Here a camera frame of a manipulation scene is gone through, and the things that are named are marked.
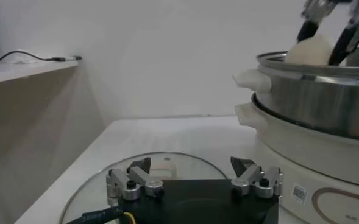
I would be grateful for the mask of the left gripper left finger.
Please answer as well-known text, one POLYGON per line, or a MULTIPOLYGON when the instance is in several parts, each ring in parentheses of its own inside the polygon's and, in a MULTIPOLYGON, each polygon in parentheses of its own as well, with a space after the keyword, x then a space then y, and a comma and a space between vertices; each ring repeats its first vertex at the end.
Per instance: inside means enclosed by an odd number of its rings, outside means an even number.
POLYGON ((142 196, 161 200, 165 195, 163 181, 150 175, 151 158, 134 161, 125 170, 110 169, 106 175, 107 204, 114 206, 122 198, 137 201, 142 196))

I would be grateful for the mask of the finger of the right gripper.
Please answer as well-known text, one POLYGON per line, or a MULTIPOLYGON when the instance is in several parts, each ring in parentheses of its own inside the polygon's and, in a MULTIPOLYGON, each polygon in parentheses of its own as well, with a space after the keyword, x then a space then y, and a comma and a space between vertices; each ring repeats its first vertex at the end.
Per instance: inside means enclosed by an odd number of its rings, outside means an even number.
POLYGON ((304 22, 297 35, 297 42, 313 37, 320 23, 331 14, 337 4, 338 1, 334 0, 306 0, 300 14, 304 22))
POLYGON ((359 45, 359 0, 340 0, 335 3, 349 5, 350 19, 332 50, 328 61, 330 66, 338 66, 359 45))

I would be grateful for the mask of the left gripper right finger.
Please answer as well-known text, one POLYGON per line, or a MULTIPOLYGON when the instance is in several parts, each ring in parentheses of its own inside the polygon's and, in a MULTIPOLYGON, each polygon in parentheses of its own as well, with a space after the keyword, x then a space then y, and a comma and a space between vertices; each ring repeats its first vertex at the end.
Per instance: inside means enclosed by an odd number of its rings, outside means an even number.
POLYGON ((283 172, 279 167, 272 166, 264 171, 250 159, 233 156, 230 162, 236 174, 230 182, 234 197, 243 198, 252 193, 262 199, 282 196, 283 172))

